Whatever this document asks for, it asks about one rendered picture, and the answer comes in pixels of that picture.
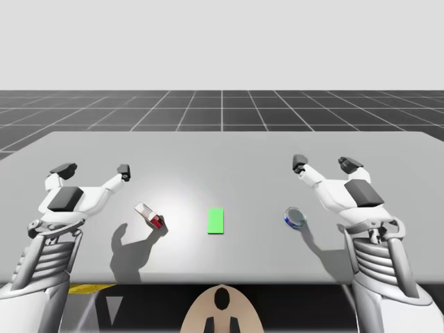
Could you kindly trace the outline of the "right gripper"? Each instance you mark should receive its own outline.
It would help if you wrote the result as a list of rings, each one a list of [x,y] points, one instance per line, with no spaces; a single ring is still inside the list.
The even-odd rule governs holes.
[[[363,164],[351,157],[340,157],[338,163],[349,181],[326,180],[301,154],[293,156],[292,170],[301,181],[312,187],[325,209],[338,214],[349,224],[367,220],[392,221],[392,216],[384,208],[383,198],[370,184],[370,174]]]

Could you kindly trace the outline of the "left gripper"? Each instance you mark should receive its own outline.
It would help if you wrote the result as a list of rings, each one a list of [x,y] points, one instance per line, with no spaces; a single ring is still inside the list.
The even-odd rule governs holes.
[[[121,164],[117,174],[102,187],[63,187],[63,181],[72,178],[77,169],[76,163],[62,164],[49,172],[44,181],[46,197],[38,207],[45,223],[71,223],[87,220],[101,212],[108,199],[131,179],[130,166]]]

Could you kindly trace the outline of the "blue flat can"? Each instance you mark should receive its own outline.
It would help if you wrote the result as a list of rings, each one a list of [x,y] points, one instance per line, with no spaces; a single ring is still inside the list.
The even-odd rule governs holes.
[[[284,222],[293,229],[300,229],[307,223],[307,217],[297,207],[289,207],[284,212]]]

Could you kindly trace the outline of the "red and white carton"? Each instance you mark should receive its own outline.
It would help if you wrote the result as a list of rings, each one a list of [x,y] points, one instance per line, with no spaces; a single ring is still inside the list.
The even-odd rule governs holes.
[[[159,230],[164,225],[163,218],[144,203],[139,202],[134,209],[149,226]]]

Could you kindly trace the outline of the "green pad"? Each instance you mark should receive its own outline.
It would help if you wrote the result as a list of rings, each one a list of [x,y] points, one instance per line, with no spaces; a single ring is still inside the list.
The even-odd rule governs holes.
[[[223,234],[224,233],[224,209],[210,208],[207,214],[207,233]]]

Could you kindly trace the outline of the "tan robot part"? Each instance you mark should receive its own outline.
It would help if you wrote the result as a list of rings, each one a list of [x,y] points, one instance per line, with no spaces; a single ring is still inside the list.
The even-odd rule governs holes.
[[[180,333],[265,333],[256,309],[239,290],[220,284],[195,299]]]

